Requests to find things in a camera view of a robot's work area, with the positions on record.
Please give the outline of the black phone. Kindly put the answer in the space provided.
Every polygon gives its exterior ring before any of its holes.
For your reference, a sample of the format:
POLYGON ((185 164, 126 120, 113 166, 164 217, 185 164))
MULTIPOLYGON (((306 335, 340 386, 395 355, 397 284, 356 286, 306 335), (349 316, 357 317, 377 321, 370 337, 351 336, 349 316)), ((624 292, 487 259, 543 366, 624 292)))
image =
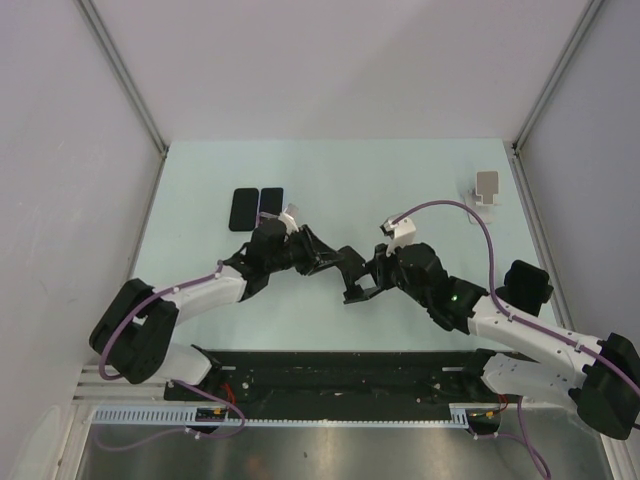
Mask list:
POLYGON ((250 232, 255 228, 259 191, 257 188, 238 188, 232 196, 229 216, 229 230, 250 232))

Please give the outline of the white phone stand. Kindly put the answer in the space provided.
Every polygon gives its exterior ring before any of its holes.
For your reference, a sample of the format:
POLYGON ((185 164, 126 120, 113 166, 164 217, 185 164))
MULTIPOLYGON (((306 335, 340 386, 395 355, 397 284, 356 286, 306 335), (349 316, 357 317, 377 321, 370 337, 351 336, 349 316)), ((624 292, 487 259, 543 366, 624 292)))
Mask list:
POLYGON ((467 217, 471 224, 479 221, 490 224, 495 220, 496 208, 499 206, 500 176, 496 170, 477 171, 474 186, 467 190, 463 202, 471 212, 467 217))

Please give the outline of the black phone stand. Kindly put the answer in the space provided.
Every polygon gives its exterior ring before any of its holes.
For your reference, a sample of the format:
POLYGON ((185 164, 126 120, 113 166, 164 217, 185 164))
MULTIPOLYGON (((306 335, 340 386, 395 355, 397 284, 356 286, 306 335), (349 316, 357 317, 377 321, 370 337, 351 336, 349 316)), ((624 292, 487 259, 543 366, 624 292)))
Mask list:
POLYGON ((541 307, 553 293, 550 276, 545 271, 522 260, 515 260, 504 276, 504 285, 497 296, 508 304, 538 317, 541 307))

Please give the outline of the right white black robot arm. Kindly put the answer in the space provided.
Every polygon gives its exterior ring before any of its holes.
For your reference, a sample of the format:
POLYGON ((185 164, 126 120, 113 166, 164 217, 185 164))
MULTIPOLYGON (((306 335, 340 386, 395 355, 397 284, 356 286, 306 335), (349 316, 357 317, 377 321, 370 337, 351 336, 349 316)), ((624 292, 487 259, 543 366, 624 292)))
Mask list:
POLYGON ((348 303, 367 301, 397 288, 423 307, 446 331, 489 339, 528 357, 522 367, 498 354, 461 376, 473 401, 491 394, 517 395, 562 406, 597 432, 626 440, 639 416, 639 353, 616 333, 605 339, 544 325, 484 288, 449 275, 435 251, 419 243, 371 260, 343 247, 341 268, 348 303))

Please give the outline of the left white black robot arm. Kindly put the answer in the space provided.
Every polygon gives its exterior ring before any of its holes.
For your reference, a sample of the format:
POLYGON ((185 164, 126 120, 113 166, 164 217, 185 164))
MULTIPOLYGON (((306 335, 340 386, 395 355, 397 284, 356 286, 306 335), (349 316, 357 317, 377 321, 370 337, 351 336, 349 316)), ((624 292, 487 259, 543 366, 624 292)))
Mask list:
POLYGON ((214 397, 221 376, 214 360, 197 346, 173 342, 175 328, 217 307, 246 301, 272 274, 296 270, 310 276, 336 267, 346 285, 364 272, 364 259, 351 247, 335 250, 303 225, 268 219, 230 258, 203 277, 164 289, 134 278, 118 291, 89 338, 99 354, 102 379, 141 384, 152 377, 185 383, 197 398, 214 397))

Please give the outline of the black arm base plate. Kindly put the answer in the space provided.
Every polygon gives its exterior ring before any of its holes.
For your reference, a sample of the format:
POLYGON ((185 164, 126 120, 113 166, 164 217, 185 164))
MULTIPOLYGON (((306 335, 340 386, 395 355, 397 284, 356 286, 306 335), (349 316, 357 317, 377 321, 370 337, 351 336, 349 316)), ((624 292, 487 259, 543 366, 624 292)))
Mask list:
POLYGON ((212 351, 212 371, 192 392, 165 388, 167 401, 233 400, 250 416, 338 420, 418 419, 452 404, 500 409, 517 402, 481 380, 486 349, 436 352, 212 351))

